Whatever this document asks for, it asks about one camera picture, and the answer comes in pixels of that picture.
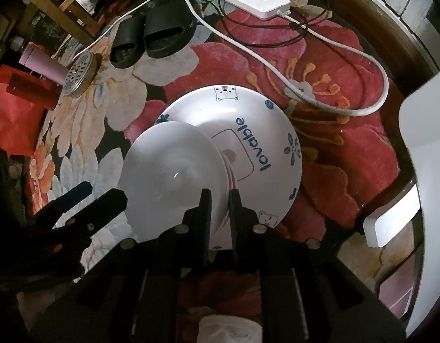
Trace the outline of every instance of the wooden chair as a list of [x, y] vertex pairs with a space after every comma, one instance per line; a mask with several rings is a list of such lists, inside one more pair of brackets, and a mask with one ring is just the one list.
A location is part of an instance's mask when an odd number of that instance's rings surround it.
[[82, 45], [90, 45], [93, 37], [85, 29], [97, 27], [97, 22], [76, 0], [29, 0], [37, 9], [47, 14]]

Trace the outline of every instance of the metal drain strainer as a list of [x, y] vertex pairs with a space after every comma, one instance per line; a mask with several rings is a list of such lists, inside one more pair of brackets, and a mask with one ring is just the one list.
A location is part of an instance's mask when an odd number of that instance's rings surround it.
[[80, 97], [93, 81], [97, 66], [94, 54], [85, 52], [80, 55], [66, 75], [61, 95], [70, 95], [73, 98]]

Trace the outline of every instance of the white cable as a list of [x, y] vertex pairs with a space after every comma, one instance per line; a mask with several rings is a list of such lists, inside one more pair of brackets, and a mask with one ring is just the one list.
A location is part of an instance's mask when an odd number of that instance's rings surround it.
[[[289, 20], [290, 22], [294, 22], [294, 23], [299, 24], [299, 25], [301, 26], [302, 29], [305, 29], [305, 28], [306, 28], [305, 25], [301, 24], [301, 23], [298, 22], [296, 19], [293, 19], [292, 17], [290, 17], [290, 16], [288, 15], [288, 12], [281, 12], [281, 11], [278, 11], [277, 14], [278, 14], [280, 17]], [[326, 37], [320, 35], [319, 33], [315, 32], [313, 29], [308, 28], [308, 32], [309, 32], [310, 34], [312, 34], [313, 36], [315, 36], [316, 38], [319, 38], [320, 40], [322, 40], [322, 41], [324, 41], [324, 42], [326, 42], [326, 43], [328, 43], [328, 44], [331, 44], [331, 45], [333, 45], [333, 46], [335, 46], [335, 47], [339, 47], [339, 48], [341, 48], [341, 49], [346, 49], [346, 50], [351, 51], [351, 52], [353, 52], [353, 53], [355, 53], [355, 54], [359, 54], [359, 55], [363, 56], [364, 58], [369, 59], [372, 63], [374, 63], [374, 64], [377, 66], [377, 68], [378, 68], [379, 71], [381, 72], [381, 75], [383, 76], [383, 91], [381, 92], [380, 98], [377, 100], [377, 102], [376, 102], [375, 104], [373, 104], [372, 106], [369, 106], [369, 107], [367, 107], [367, 108], [363, 108], [363, 109], [349, 109], [349, 111], [353, 111], [353, 112], [355, 113], [355, 114], [351, 114], [351, 115], [349, 115], [349, 114], [347, 114], [347, 113], [340, 113], [340, 112], [336, 112], [336, 113], [339, 113], [339, 114], [341, 114], [341, 115], [346, 115], [346, 116], [366, 116], [366, 115], [370, 115], [371, 113], [373, 113], [373, 112], [375, 112], [375, 111], [378, 111], [378, 110], [380, 109], [380, 107], [385, 103], [385, 100], [386, 100], [386, 98], [387, 98], [387, 96], [388, 96], [389, 82], [388, 82], [388, 75], [387, 75], [387, 73], [386, 73], [386, 71], [385, 71], [385, 68], [382, 67], [382, 65], [377, 61], [377, 59], [375, 59], [373, 56], [371, 56], [371, 55], [369, 55], [369, 54], [366, 54], [366, 53], [364, 53], [364, 52], [362, 52], [362, 51], [360, 51], [360, 50], [358, 50], [358, 49], [355, 49], [355, 48], [353, 48], [353, 47], [350, 47], [350, 46], [347, 46], [347, 45], [341, 44], [341, 43], [336, 42], [336, 41], [333, 41], [333, 40], [330, 40], [330, 39], [328, 39], [328, 38], [326, 38]], [[305, 98], [303, 98], [303, 99], [304, 99], [306, 102], [308, 102], [308, 103], [310, 103], [310, 104], [312, 104], [312, 105], [316, 105], [316, 106], [319, 107], [319, 108], [324, 108], [324, 109], [325, 109], [325, 107], [324, 107], [325, 104], [324, 104], [324, 103], [322, 103], [322, 104], [324, 105], [324, 106], [322, 107], [322, 106], [320, 106], [319, 104], [315, 104], [315, 103], [313, 103], [313, 99], [311, 99], [311, 101], [309, 101], [308, 99], [305, 99]]]
[[87, 50], [90, 50], [99, 40], [101, 40], [105, 35], [107, 35], [109, 33], [109, 31], [114, 27], [114, 25], [116, 25], [117, 23], [120, 23], [123, 19], [125, 19], [129, 14], [134, 13], [137, 9], [139, 9], [140, 7], [144, 6], [145, 4], [149, 3], [152, 0], [145, 0], [142, 4], [136, 6], [134, 9], [131, 9], [130, 11], [128, 11], [127, 13], [123, 14], [120, 18], [118, 18], [115, 22], [113, 22], [111, 24], [111, 26], [109, 28], [107, 28], [107, 30], [101, 35], [99, 36], [95, 41], [93, 41], [90, 45], [88, 45], [86, 48], [84, 48], [82, 51], [78, 52], [73, 58], [72, 61], [75, 61], [75, 59], [77, 59], [77, 57], [80, 56], [80, 54], [84, 53]]
[[[83, 49], [81, 52], [79, 52], [73, 60], [75, 60], [80, 54], [82, 54], [84, 51], [90, 49], [93, 45], [95, 45], [101, 38], [103, 38], [111, 29], [112, 27], [117, 24], [118, 22], [120, 22], [121, 20], [123, 20], [125, 17], [127, 17], [129, 14], [133, 13], [134, 11], [136, 11], [137, 9], [139, 9], [141, 6], [145, 5], [146, 3], [150, 2], [152, 0], [147, 0], [145, 2], [143, 2], [142, 4], [140, 4], [139, 6], [135, 7], [134, 9], [128, 11], [126, 14], [122, 15], [120, 18], [118, 18], [98, 39], [96, 39], [96, 41], [94, 41], [92, 44], [90, 44], [88, 47], [86, 47], [85, 49]], [[324, 36], [320, 35], [319, 33], [311, 30], [310, 28], [308, 29], [309, 33], [311, 33], [312, 35], [316, 36], [317, 38], [319, 38], [320, 40], [323, 40], [331, 45], [334, 45], [336, 47], [340, 47], [342, 49], [346, 49], [349, 50], [351, 52], [354, 52], [356, 54], [362, 55], [363, 57], [369, 59], [370, 61], [372, 61], [380, 70], [381, 74], [383, 75], [383, 92], [379, 98], [379, 100], [373, 104], [372, 106], [369, 106], [367, 108], [362, 108], [362, 109], [344, 109], [344, 108], [339, 108], [339, 107], [334, 107], [332, 105], [328, 105], [328, 104], [324, 104], [322, 102], [319, 102], [318, 100], [311, 98], [307, 95], [305, 95], [300, 89], [298, 89], [296, 86], [294, 86], [290, 80], [288, 80], [285, 76], [283, 76], [274, 66], [272, 66], [266, 59], [260, 57], [258, 54], [256, 54], [254, 51], [250, 50], [248, 47], [243, 46], [242, 44], [234, 41], [233, 39], [231, 39], [230, 37], [224, 35], [223, 33], [221, 33], [220, 31], [217, 31], [214, 27], [210, 26], [207, 22], [205, 22], [194, 10], [193, 6], [190, 3], [190, 0], [185, 0], [185, 3], [187, 4], [188, 8], [190, 9], [191, 13], [193, 14], [193, 16], [205, 27], [207, 27], [210, 31], [212, 31], [214, 34], [216, 34], [217, 36], [221, 37], [222, 39], [226, 40], [227, 42], [233, 44], [234, 46], [238, 47], [239, 49], [245, 51], [246, 53], [250, 54], [253, 58], [257, 59], [258, 61], [260, 61], [261, 63], [263, 63], [266, 67], [268, 67], [294, 94], [295, 96], [292, 97], [296, 100], [304, 100], [305, 102], [312, 104], [320, 109], [323, 109], [324, 111], [328, 111], [328, 112], [332, 112], [332, 113], [336, 113], [338, 115], [345, 115], [345, 116], [366, 116], [366, 115], [370, 115], [371, 113], [374, 113], [375, 111], [377, 111], [385, 102], [387, 95], [388, 95], [388, 76], [385, 72], [385, 69], [380, 65], [380, 63], [372, 56], [363, 53], [360, 50], [354, 49], [352, 47], [349, 47], [347, 45], [343, 45], [340, 44], [338, 42], [332, 41], [330, 39], [325, 38]], [[293, 18], [289, 17], [288, 15], [286, 15], [285, 13], [279, 12], [280, 16], [282, 16], [283, 18], [290, 20], [292, 22], [295, 23], [299, 23], [296, 20], [294, 20]]]

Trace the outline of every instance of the chair leg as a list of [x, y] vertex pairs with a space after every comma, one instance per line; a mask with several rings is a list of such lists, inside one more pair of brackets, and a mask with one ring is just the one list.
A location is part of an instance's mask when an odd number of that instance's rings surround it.
[[98, 23], [95, 19], [80, 5], [77, 1], [74, 1], [68, 11], [74, 14], [78, 19], [80, 19], [87, 27], [97, 29]]
[[38, 9], [46, 13], [53, 21], [68, 32], [71, 36], [79, 40], [82, 45], [88, 46], [93, 42], [93, 37], [76, 21], [71, 20], [64, 11], [61, 11], [50, 0], [30, 0]]

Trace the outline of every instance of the blue flower pattern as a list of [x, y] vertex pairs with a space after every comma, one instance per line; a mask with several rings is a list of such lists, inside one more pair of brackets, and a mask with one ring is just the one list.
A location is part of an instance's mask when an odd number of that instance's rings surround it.
[[264, 102], [264, 104], [266, 105], [267, 108], [269, 109], [274, 109], [275, 105], [274, 102], [272, 100], [266, 100], [266, 102]]
[[296, 156], [300, 159], [301, 158], [301, 150], [299, 149], [299, 141], [296, 138], [296, 143], [293, 140], [293, 136], [288, 133], [288, 143], [290, 143], [290, 145], [288, 147], [285, 147], [285, 149], [283, 150], [284, 154], [289, 154], [291, 153], [291, 166], [294, 166], [294, 154], [296, 154]]
[[290, 195], [290, 197], [288, 198], [288, 200], [294, 200], [294, 198], [296, 197], [296, 193], [298, 192], [298, 188], [295, 187], [293, 190], [293, 193]]
[[159, 119], [156, 120], [155, 124], [160, 124], [160, 123], [162, 123], [162, 122], [169, 121], [169, 120], [168, 120], [168, 117], [169, 117], [169, 115], [167, 115], [167, 114], [166, 114], [166, 115], [161, 114], [160, 117], [159, 117]]

